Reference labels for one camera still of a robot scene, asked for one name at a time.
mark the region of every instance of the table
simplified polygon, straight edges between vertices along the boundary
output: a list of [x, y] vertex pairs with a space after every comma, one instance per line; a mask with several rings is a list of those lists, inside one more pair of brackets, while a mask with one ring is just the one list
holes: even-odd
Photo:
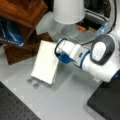
[[42, 120], [104, 120], [87, 106], [87, 100], [98, 88], [92, 76], [73, 64], [58, 66], [56, 82], [37, 89], [27, 80], [31, 77], [35, 57], [9, 66], [0, 47], [0, 81]]

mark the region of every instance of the black cable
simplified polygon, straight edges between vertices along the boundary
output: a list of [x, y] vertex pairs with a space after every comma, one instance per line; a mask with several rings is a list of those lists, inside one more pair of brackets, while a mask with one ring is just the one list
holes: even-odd
[[116, 0], [114, 0], [114, 14], [115, 14], [115, 18], [114, 18], [113, 25], [112, 25], [111, 29], [107, 32], [107, 34], [110, 33], [116, 25], [116, 20], [117, 20], [117, 3], [116, 3]]
[[107, 21], [107, 22], [108, 22], [108, 20], [106, 20], [105, 17], [103, 17], [103, 16], [101, 16], [101, 15], [98, 15], [98, 14], [96, 14], [96, 13], [93, 13], [93, 12], [91, 12], [91, 11], [87, 11], [87, 10], [86, 10], [85, 12], [87, 12], [87, 13], [91, 13], [91, 14], [93, 14], [93, 15], [96, 15], [96, 16], [98, 16], [98, 17], [104, 19], [104, 21]]
[[89, 42], [86, 42], [86, 43], [83, 43], [83, 44], [80, 44], [81, 46], [84, 46], [84, 45], [87, 45], [87, 44], [90, 44], [90, 43], [92, 43], [94, 40], [91, 40], [91, 41], [89, 41]]
[[60, 39], [60, 41], [57, 43], [57, 45], [56, 45], [56, 47], [55, 47], [55, 49], [54, 49], [54, 54], [56, 55], [56, 57], [59, 57], [59, 56], [60, 56], [60, 53], [57, 53], [56, 51], [57, 51], [57, 48], [58, 48], [58, 46], [60, 45], [60, 43], [61, 43], [62, 41], [64, 41], [64, 40], [67, 41], [66, 38]]

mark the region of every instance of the gray surface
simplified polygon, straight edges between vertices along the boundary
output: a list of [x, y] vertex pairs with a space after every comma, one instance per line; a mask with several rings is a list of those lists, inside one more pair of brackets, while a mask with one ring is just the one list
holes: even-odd
[[98, 87], [93, 78], [74, 65], [59, 64], [53, 86], [28, 84], [35, 58], [9, 66], [0, 48], [0, 80], [42, 120], [103, 120], [87, 107]]
[[0, 82], [0, 120], [41, 120]]

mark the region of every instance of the brown object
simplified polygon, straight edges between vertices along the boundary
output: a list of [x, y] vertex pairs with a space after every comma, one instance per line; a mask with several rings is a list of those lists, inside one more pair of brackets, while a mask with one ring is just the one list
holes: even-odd
[[40, 36], [36, 35], [35, 27], [46, 11], [44, 0], [0, 0], [0, 16], [17, 23], [25, 41], [25, 46], [20, 48], [11, 45], [5, 47], [9, 64], [36, 55], [39, 46], [36, 39]]
[[34, 40], [28, 43], [26, 46], [24, 46], [24, 48], [5, 46], [4, 50], [8, 60], [8, 64], [12, 65], [14, 63], [36, 56], [41, 40], [52, 42], [52, 39], [49, 36], [49, 34], [44, 33], [35, 37]]
[[43, 0], [0, 0], [0, 16], [18, 23], [25, 42], [46, 11]]

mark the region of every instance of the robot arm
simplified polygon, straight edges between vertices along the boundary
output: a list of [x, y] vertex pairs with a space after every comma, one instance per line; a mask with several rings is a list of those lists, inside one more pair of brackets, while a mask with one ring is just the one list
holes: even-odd
[[55, 54], [63, 63], [72, 62], [98, 80], [110, 82], [119, 76], [119, 45], [111, 35], [100, 35], [89, 51], [80, 44], [67, 39], [58, 42]]

